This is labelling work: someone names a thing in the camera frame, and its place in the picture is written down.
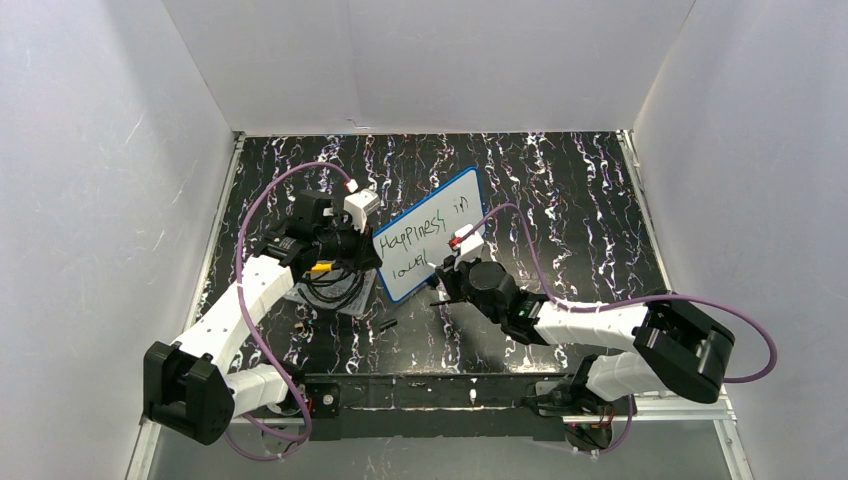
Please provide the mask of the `black marker cap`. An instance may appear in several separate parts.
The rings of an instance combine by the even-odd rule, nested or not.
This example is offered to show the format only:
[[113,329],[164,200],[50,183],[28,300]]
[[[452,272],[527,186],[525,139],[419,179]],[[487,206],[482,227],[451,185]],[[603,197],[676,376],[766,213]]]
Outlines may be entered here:
[[398,323],[398,321],[396,319],[386,320],[386,321],[384,321],[383,323],[380,324],[379,331],[383,332],[383,331],[386,331],[388,329],[391,329],[391,328],[395,327],[397,325],[397,323]]

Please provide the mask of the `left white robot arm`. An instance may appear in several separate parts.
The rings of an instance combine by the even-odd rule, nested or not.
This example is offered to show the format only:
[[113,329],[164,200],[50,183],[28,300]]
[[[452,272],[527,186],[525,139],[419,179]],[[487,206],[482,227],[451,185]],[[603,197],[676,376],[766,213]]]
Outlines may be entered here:
[[250,336],[249,313],[260,322],[303,277],[319,268],[364,275],[382,264],[368,218],[380,204],[368,189],[345,197],[303,190],[291,214],[281,218],[244,262],[242,280],[173,342],[153,343],[143,359],[143,415],[202,445],[225,432],[232,419],[261,407],[282,404],[297,392],[286,376],[293,365],[276,368],[270,359],[249,370],[229,368]]

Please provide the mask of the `blue framed whiteboard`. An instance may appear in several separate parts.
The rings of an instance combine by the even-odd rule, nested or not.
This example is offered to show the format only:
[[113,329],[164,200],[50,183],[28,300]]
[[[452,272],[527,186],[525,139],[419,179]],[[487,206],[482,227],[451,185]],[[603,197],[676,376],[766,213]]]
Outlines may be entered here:
[[424,259],[440,264],[451,254],[454,233],[485,213],[479,171],[468,167],[377,230],[378,275],[389,300],[401,302],[422,286],[434,273]]

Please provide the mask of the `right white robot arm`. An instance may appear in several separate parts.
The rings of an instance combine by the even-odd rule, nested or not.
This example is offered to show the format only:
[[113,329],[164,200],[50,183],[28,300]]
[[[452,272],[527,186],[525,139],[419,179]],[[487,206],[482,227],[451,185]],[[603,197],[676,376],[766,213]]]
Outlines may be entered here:
[[717,401],[734,347],[731,331],[684,300],[657,300],[607,311],[567,311],[517,286],[493,261],[446,260],[435,274],[450,302],[468,303],[523,345],[579,344],[614,350],[590,355],[564,398],[612,403],[650,391]]

